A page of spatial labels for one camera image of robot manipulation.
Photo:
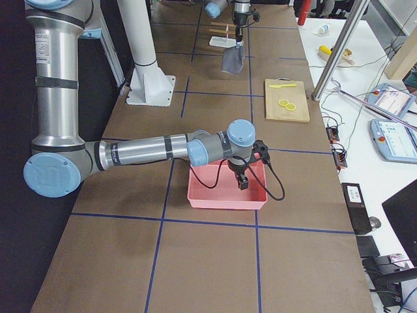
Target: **tablet device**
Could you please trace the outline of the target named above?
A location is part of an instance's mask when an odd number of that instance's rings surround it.
[[[399,90],[389,83],[378,85],[365,100],[370,106],[377,107],[385,112],[402,119],[416,97],[406,91]]]
[[[417,132],[384,119],[371,120],[370,127],[373,140],[385,160],[417,164]]]

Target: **pink plastic container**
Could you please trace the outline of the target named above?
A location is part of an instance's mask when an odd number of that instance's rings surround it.
[[[216,174],[220,161],[193,168],[198,178],[208,186],[216,182]],[[251,164],[251,168],[262,184],[265,184],[265,169],[262,162]],[[219,182],[216,188],[208,189],[198,182],[190,170],[188,180],[188,200],[192,207],[204,209],[240,209],[259,210],[266,203],[267,195],[261,185],[256,181],[250,170],[246,170],[249,179],[249,188],[240,190],[233,173],[222,164]]]

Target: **brown table surface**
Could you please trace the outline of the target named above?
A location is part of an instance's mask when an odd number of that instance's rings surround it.
[[[112,168],[84,183],[32,312],[374,312],[319,105],[310,123],[265,119],[266,78],[313,83],[291,7],[254,5],[240,74],[221,72],[201,6],[158,2],[168,108],[119,97],[104,138],[128,140],[252,121],[287,196],[260,211],[193,209],[178,160]],[[230,22],[231,6],[216,21]],[[280,188],[267,171],[272,193]]]

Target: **warning label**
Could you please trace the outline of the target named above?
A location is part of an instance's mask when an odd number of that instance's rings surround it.
[[[51,63],[51,35],[35,34],[36,63]]]

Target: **blue cable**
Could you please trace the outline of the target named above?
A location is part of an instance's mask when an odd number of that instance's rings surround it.
[[[403,305],[401,305],[401,308],[399,308],[398,313],[401,313],[401,312],[404,310],[405,305],[407,304],[407,301],[411,298],[411,295],[412,295],[414,292],[416,292],[416,290],[417,290],[417,287],[415,287],[415,288],[413,289],[413,291],[412,291],[412,292],[410,292],[410,294],[407,296],[407,298],[405,298],[405,301],[403,302]]]

